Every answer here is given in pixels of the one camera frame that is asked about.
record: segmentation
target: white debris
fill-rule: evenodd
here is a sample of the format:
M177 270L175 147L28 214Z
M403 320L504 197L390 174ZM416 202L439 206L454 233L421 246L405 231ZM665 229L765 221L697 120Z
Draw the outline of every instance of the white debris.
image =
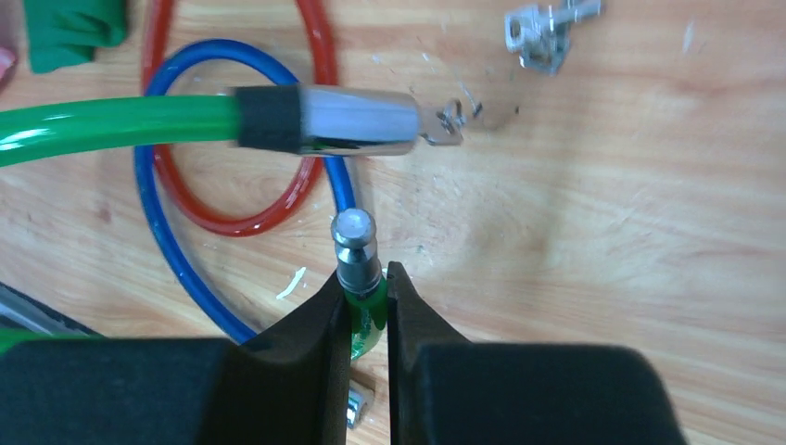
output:
M300 280L303 279L303 275L305 274L306 274L305 267L301 267L300 269L298 269L298 271L295 272L295 276L292 277L292 281L289 283L289 286L287 286L286 289L282 290L280 294L276 295L275 299L285 299L287 296L289 296L289 294L291 294L295 290L295 287L298 286L298 283L300 282Z
M685 28L685 36L682 37L682 54L688 54L688 50L691 49L691 44L693 43L693 25L694 21L691 20L691 23L688 23L688 27Z

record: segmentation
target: blue tube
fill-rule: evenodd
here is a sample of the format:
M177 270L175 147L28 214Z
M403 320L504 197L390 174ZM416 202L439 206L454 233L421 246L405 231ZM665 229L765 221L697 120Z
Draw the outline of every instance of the blue tube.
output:
M174 81L184 71L198 63L214 60L232 60L257 70L277 84L297 83L298 79L284 65L259 49L233 40L206 40L184 47L165 61L147 87L146 95L166 95ZM142 209L145 211L150 232L158 243L172 272L191 299L232 340L244 343L256 333L237 318L208 288L191 267L167 223L161 201L156 190L153 168L153 147L138 146L133 151L133 168ZM355 206L355 196L349 179L347 166L342 158L325 160L333 196L338 211Z

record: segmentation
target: metal bracket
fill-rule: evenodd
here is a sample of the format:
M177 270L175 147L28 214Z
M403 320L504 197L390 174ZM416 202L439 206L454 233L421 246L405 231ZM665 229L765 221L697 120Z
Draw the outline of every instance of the metal bracket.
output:
M601 0L564 0L561 8L528 5L505 14L505 44L523 68L555 75L570 49L570 25L599 16Z

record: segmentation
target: wooden surface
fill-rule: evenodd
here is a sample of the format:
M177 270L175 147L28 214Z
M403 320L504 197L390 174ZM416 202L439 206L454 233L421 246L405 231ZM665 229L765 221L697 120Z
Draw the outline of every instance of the wooden surface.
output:
M126 44L40 77L23 59L0 108L137 94L144 5L132 3ZM383 261L402 261L472 339L640 349L692 443L786 441L786 4L609 0L574 28L555 78L506 52L514 0L328 5L344 84L435 105L469 93L488 111L461 147L358 163ZM183 1L172 48L207 37L260 45L311 76L291 2ZM196 77L187 91L261 82L227 64ZM177 157L199 195L232 214L270 203L298 162L226 146ZM0 197L0 281L111 336L219 334L147 231L129 148L5 168ZM171 218L262 328L332 272L332 207L323 181L294 218L239 240ZM385 350L355 364L377 403L350 443L387 442Z

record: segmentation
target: metal fitting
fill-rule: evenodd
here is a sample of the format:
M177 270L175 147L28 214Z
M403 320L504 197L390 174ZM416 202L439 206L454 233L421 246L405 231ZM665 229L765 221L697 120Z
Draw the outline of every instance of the metal fitting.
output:
M349 380L347 428L355 429L372 403L374 403L374 392L354 380Z
M528 5L505 14L505 44L524 68L557 73L570 50L570 25L601 15L601 0L564 0L563 6Z
M369 297L382 279L376 247L376 224L363 209L346 209L330 227L336 241L338 282L358 299Z
M421 108L404 93L313 85L300 87L300 103L304 156L404 155L419 136L432 146L463 141L457 99Z

